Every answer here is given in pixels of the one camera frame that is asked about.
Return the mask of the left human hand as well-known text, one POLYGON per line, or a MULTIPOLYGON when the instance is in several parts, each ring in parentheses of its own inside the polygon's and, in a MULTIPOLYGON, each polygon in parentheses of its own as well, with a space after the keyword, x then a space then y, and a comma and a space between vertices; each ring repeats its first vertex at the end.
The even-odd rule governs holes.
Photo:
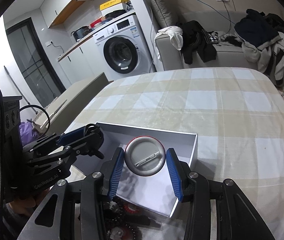
POLYGON ((14 201, 9 203, 9 207, 12 211, 20 215, 26 215, 27 217, 31 217, 34 210, 37 206, 42 202, 42 200, 47 195, 48 191, 42 192, 38 197, 30 197, 27 199, 15 199, 14 201))

